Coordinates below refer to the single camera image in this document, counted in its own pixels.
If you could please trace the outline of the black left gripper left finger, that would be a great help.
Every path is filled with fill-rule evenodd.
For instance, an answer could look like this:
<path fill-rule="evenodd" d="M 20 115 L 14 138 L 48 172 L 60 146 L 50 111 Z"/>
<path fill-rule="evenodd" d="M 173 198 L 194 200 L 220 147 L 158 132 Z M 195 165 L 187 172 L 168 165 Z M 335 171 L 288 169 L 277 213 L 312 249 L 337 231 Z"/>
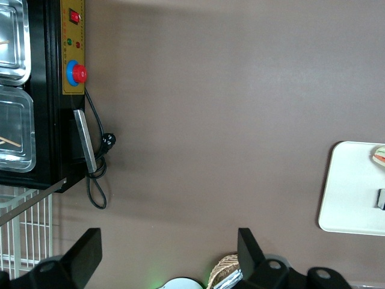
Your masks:
<path fill-rule="evenodd" d="M 10 281 L 11 288 L 85 288 L 102 260 L 101 229 L 90 228 L 63 255 Z"/>

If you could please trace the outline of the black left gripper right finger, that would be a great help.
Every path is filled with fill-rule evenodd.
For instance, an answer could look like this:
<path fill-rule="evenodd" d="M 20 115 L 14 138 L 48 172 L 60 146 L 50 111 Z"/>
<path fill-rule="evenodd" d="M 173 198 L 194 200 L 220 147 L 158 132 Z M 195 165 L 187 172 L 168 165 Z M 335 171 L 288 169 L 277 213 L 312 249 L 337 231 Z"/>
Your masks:
<path fill-rule="evenodd" d="M 279 255 L 262 252 L 248 228 L 238 229 L 238 262 L 242 279 L 238 288 L 303 288 L 304 276 Z"/>

